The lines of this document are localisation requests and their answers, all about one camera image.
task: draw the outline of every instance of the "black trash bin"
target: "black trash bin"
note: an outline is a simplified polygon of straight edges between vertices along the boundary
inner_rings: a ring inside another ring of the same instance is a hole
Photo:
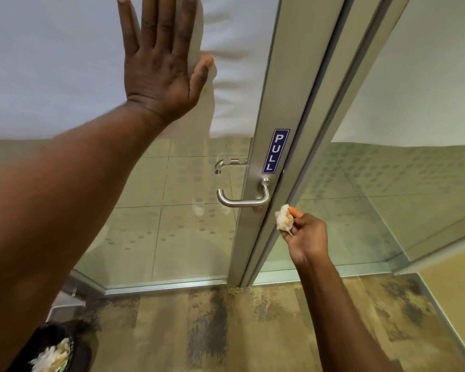
[[[70,353],[64,372],[86,372],[91,361],[91,348],[62,323],[47,322],[35,330],[29,341],[16,356],[7,372],[31,372],[29,361],[35,359],[47,347],[58,345],[69,338]]]

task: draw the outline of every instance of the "door handle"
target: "door handle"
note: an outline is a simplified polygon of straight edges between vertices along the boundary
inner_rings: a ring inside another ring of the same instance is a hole
[[[217,189],[217,198],[219,202],[227,207],[250,207],[250,206],[262,206],[270,200],[269,185],[271,181],[264,177],[258,183],[259,191],[262,191],[262,198],[256,200],[230,200],[224,195],[223,189]]]

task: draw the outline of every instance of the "blue sticker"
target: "blue sticker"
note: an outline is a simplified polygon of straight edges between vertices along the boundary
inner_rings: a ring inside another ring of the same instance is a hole
[[[288,139],[289,129],[275,129],[270,143],[269,153],[265,159],[263,174],[274,174],[277,163],[283,153],[284,145]]]

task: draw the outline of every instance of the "white sheet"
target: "white sheet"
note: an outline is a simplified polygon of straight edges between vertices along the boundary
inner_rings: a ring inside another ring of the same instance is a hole
[[[410,0],[333,142],[465,145],[465,0]]]
[[[278,2],[201,0],[190,65],[201,49],[216,68],[161,137],[253,136]],[[122,103],[123,58],[116,0],[0,0],[0,138],[51,137]]]

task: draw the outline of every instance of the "yellow wall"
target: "yellow wall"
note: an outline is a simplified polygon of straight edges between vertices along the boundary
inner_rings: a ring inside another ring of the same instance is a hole
[[[422,269],[420,275],[465,343],[465,252]]]

